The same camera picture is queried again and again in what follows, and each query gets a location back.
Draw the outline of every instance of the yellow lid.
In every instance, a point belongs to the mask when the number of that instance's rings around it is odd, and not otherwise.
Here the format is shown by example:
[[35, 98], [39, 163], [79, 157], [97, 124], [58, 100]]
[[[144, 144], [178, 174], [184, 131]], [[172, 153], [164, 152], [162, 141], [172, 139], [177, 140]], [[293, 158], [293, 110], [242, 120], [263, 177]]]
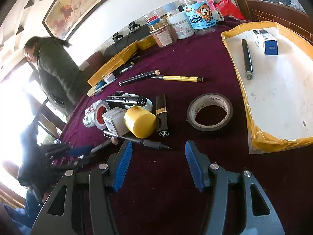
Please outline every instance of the yellow lid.
[[149, 137], [156, 128], [157, 118], [143, 107], [131, 107], [124, 115], [127, 128], [140, 139]]

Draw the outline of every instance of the brick pattern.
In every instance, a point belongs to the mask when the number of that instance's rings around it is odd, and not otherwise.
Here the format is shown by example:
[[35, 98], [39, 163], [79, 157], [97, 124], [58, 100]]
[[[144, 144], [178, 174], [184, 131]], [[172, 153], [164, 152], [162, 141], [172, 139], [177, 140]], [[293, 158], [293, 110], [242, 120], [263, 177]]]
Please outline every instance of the brick pattern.
[[282, 18], [276, 17], [274, 15], [270, 15], [268, 13], [262, 12], [262, 11], [257, 11], [257, 10], [252, 10], [253, 11], [253, 16], [255, 18], [255, 21], [272, 21], [272, 22], [277, 22], [292, 31], [296, 32], [299, 34], [301, 37], [303, 37], [305, 40], [307, 40], [309, 43], [313, 45], [313, 33], [308, 32], [307, 30], [296, 26], [293, 23], [290, 23], [287, 20], [284, 20]]

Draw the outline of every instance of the red gift bag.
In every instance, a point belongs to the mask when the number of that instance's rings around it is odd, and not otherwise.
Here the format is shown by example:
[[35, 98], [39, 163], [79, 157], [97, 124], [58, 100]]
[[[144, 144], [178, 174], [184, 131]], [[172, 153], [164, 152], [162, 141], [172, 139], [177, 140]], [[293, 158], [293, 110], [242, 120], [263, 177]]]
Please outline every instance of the red gift bag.
[[246, 20], [231, 0], [221, 0], [216, 6], [220, 10], [222, 16], [231, 15], [237, 19]]

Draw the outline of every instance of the white box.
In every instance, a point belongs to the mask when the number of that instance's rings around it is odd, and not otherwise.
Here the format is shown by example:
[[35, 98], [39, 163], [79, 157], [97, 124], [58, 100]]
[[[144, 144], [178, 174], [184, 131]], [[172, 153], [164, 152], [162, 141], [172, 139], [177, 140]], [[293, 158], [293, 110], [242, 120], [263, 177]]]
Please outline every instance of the white box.
[[265, 55], [278, 55], [277, 40], [273, 35], [264, 29], [259, 29], [253, 30], [253, 38]]
[[121, 137], [129, 132], [124, 122], [124, 115], [127, 110], [115, 107], [108, 112], [102, 114], [102, 118], [110, 132], [117, 137]]

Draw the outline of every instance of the table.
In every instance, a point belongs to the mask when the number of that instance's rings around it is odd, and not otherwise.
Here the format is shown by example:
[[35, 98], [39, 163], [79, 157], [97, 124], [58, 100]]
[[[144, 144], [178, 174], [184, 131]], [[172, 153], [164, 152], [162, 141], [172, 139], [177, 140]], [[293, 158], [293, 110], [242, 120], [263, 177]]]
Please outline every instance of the table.
[[[313, 189], [310, 183], [312, 146], [280, 153], [249, 155], [246, 115], [231, 59], [218, 31], [192, 36], [176, 44], [155, 48], [154, 52], [93, 99], [83, 98], [60, 137], [71, 146], [98, 145], [103, 132], [83, 125], [84, 110], [115, 91], [136, 93], [152, 100], [157, 95], [167, 97], [170, 136], [160, 141], [172, 150], [155, 150], [133, 144], [133, 156], [123, 187], [111, 196], [115, 221], [121, 235], [197, 234], [206, 209], [209, 194], [195, 188], [185, 158], [185, 142], [194, 140], [200, 152], [208, 155], [224, 169], [233, 172], [250, 170], [272, 202], [286, 234], [307, 234], [313, 213]], [[149, 79], [120, 87], [118, 82], [130, 76], [160, 70], [165, 75], [204, 77], [204, 83]], [[220, 93], [233, 104], [234, 114], [229, 124], [216, 132], [200, 132], [187, 122], [187, 108], [193, 99], [205, 93]], [[114, 146], [99, 154], [92, 165], [98, 165], [118, 151]], [[240, 194], [230, 191], [230, 200]], [[229, 204], [224, 234], [237, 234], [236, 223], [240, 207]]]

